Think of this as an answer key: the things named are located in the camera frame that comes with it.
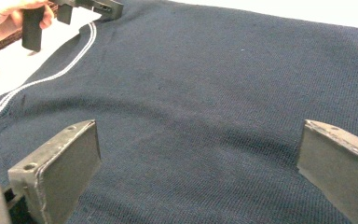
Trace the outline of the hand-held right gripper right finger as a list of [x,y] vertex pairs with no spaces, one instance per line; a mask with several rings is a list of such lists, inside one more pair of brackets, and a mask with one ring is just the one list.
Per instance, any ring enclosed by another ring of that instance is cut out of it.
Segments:
[[358,136],[307,119],[296,166],[336,209],[358,224]]

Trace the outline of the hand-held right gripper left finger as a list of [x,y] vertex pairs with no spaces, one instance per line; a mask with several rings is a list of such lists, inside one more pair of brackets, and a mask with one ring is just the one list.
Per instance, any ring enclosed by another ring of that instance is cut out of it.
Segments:
[[70,125],[12,166],[12,191],[37,224],[64,224],[101,166],[96,121]]

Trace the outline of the dark shirt with grey trim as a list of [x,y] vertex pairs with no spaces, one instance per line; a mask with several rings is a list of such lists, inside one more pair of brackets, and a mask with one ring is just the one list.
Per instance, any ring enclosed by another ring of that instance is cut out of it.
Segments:
[[303,123],[358,136],[358,29],[123,0],[0,97],[0,184],[92,119],[102,166],[68,224],[351,224],[296,168]]

